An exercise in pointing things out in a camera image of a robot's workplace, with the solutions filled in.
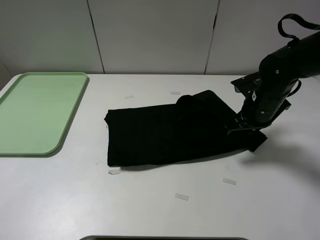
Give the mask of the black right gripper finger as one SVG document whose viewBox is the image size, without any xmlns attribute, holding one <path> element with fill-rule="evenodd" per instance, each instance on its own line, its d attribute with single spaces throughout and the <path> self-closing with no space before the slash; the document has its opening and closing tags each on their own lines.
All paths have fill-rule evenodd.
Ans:
<svg viewBox="0 0 320 240">
<path fill-rule="evenodd" d="M 259 131 L 261 129 L 262 127 L 238 127 L 238 128 L 228 129 L 226 135 L 229 136 L 233 133 L 238 133 L 238 132 Z"/>
</svg>

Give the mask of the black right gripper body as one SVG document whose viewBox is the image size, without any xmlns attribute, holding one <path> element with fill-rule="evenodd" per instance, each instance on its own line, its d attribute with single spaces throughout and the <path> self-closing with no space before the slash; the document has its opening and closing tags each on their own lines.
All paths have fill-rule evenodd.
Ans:
<svg viewBox="0 0 320 240">
<path fill-rule="evenodd" d="M 242 116 L 242 111 L 238 112 L 235 118 L 235 127 L 233 128 L 233 131 L 259 131 L 261 129 L 269 127 L 272 122 L 259 124 L 259 123 L 250 123 L 247 120 L 245 120 Z"/>
</svg>

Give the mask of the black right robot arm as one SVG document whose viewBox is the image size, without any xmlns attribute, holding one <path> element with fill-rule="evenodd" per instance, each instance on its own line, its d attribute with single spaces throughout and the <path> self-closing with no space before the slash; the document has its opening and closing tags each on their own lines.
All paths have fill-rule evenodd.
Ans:
<svg viewBox="0 0 320 240">
<path fill-rule="evenodd" d="M 233 80 L 237 93 L 244 95 L 240 112 L 227 127 L 235 131 L 260 130 L 291 105 L 287 98 L 301 87 L 301 79 L 320 74 L 320 34 L 318 32 L 267 55 L 258 72 Z"/>
</svg>

